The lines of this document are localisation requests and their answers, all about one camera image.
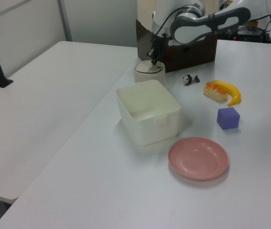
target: yellow banana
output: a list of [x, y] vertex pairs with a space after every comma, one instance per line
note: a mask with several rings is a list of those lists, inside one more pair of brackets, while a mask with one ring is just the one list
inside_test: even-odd
[[233, 106], [234, 104], [240, 102], [241, 94], [237, 87], [221, 80], [214, 80], [212, 82], [223, 87], [228, 92], [228, 94], [231, 95], [231, 101], [227, 104], [227, 106]]

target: toy panda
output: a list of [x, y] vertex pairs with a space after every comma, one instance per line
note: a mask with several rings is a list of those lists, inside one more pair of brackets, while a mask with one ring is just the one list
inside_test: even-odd
[[[197, 82], [197, 83], [200, 82], [200, 80], [199, 80], [199, 78], [198, 78], [197, 75], [194, 77], [194, 81]], [[183, 82], [184, 82], [184, 86], [190, 85], [191, 82], [192, 82], [191, 75], [186, 75], [186, 77], [183, 77]]]

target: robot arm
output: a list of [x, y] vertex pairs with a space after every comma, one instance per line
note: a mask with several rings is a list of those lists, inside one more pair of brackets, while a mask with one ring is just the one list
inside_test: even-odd
[[192, 44], [208, 35], [271, 14], [271, 0], [235, 0], [220, 12], [204, 14], [205, 7], [199, 0], [158, 0], [153, 14], [152, 50], [147, 54], [152, 63], [156, 64], [170, 37], [178, 44]]

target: plate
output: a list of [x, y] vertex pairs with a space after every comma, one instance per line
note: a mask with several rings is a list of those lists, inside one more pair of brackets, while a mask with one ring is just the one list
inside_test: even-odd
[[179, 174], [193, 180], [216, 178], [228, 166], [225, 150], [218, 143], [202, 137], [183, 138], [174, 143], [168, 160]]

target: small cup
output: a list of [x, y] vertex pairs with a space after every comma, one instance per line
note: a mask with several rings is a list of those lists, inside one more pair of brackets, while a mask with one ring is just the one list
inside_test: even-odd
[[134, 81], [144, 82], [157, 80], [163, 86], [165, 84], [165, 65], [162, 62], [152, 64], [151, 61], [142, 61], [134, 69]]

